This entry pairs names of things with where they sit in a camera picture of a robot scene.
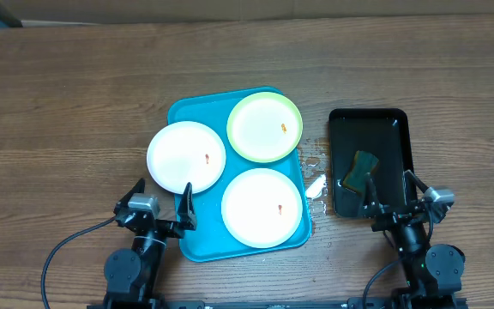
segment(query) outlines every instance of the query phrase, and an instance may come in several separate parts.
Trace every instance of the wood grain surface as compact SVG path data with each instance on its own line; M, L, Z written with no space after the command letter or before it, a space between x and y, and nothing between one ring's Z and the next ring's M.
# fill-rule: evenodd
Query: wood grain surface
M494 307L494 15L0 30L0 308L41 308L43 263L61 239L112 215L148 143L183 97L272 85L301 111L304 181L328 177L337 107L399 107L418 175L458 200L433 243L467 255L463 289ZM171 194L152 180L164 217ZM168 300L345 300L395 258L369 221L310 201L297 249L196 264L171 241L157 290ZM105 293L103 266L132 234L105 227L67 244L47 279L53 308ZM370 295L403 286L399 270Z

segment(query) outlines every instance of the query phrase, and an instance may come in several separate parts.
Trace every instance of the white plate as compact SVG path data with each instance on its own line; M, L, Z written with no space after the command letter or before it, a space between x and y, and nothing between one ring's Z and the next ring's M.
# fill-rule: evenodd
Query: white plate
M298 108L285 96L261 92L243 98L228 117L226 133L247 160L277 161L297 146L302 135Z
M269 248L288 240L302 217L302 200L284 174L256 168L239 174L222 197L222 219L241 243Z
M167 125L154 136L146 160L150 175L162 188L182 194L191 182L197 193L219 179L226 151L220 137L205 124L183 121Z

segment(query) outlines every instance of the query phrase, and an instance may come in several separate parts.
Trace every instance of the wooden table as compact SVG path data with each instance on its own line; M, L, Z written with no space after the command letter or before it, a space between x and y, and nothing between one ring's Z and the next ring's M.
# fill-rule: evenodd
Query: wooden table
M494 15L0 30L0 307L42 307L47 254L149 179L147 145L173 102L260 85L302 112L306 185L330 177L332 109L403 109L418 175L458 196L433 243L467 254L460 296L494 307ZM147 190L173 217L172 196L152 180ZM369 221L336 218L330 196L310 210L298 249L196 264L172 241L158 290L209 302L360 296L395 253ZM131 240L105 227L66 245L48 274L53 308L100 302L105 259ZM402 285L392 271L370 294Z

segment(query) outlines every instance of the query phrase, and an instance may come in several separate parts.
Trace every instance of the blue tray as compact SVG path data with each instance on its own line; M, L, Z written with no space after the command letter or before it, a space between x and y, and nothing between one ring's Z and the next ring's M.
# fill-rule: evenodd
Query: blue tray
M205 124L220 136L226 149L226 166L220 179L209 189L193 196L197 230L186 231L184 238L180 240L180 250L192 261L207 262L293 248L303 245L311 236L312 222L297 150L294 149L288 156L276 162L255 163L241 157L228 142L226 123L233 107L244 97L263 91L282 94L280 90L272 87L252 88L182 99L169 109L169 124L179 121ZM283 244L267 249L249 247L234 239L226 229L220 213L220 202L228 184L240 173L258 167L271 168L285 174L297 186L303 203L302 219L297 231ZM178 208L180 198L181 195L175 195L175 209Z

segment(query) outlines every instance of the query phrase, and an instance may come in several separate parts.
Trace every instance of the wire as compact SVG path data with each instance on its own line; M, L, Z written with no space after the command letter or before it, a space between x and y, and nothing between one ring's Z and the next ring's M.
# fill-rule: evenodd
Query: wire
M419 248L419 250L424 249L424 247L425 247L426 244L430 244L430 239L432 238L432 234L434 234L434 221L433 221L433 217L432 217L431 207L432 207L431 206L431 203L429 203L428 206L426 207L426 214L428 215L428 235L426 236L426 240L422 244L422 246ZM388 238L388 235L386 234L386 231L383 231L383 233L384 233L384 237L386 238L386 240L388 241L388 243L391 244L391 241ZM412 255L414 255L417 251L413 252L412 254L406 254L403 257L400 257L400 258L396 259L394 262L392 262L392 263L384 266L381 270L379 270L369 280L369 282L367 282L367 285L365 286L365 290L364 290L364 295L363 295L363 297L361 299L361 304L363 305L363 309L367 309L367 294L369 293L369 288L371 288L371 285L373 284L373 282L375 282L375 280L378 279L378 277L381 276L382 274L384 274L386 271L392 269L397 264L403 262L403 260L405 260L405 259L411 257Z
M49 253L49 257L47 257L47 260L45 261L45 265L43 266L43 272L41 273L41 299L43 300L43 305L45 306L45 309L51 309L51 307L49 306L49 302L47 301L47 293L45 291L45 278L47 277L47 270L49 269L49 263L51 262L52 257L55 256L55 253L57 253L58 249L60 249L63 245L66 245L70 240L78 236L82 236L83 234L92 232L97 228L106 226L112 223L114 220L116 220L116 217L112 217L111 219L101 222L93 227L86 228L80 232L70 235L65 240L61 241L54 249L52 249L51 253Z

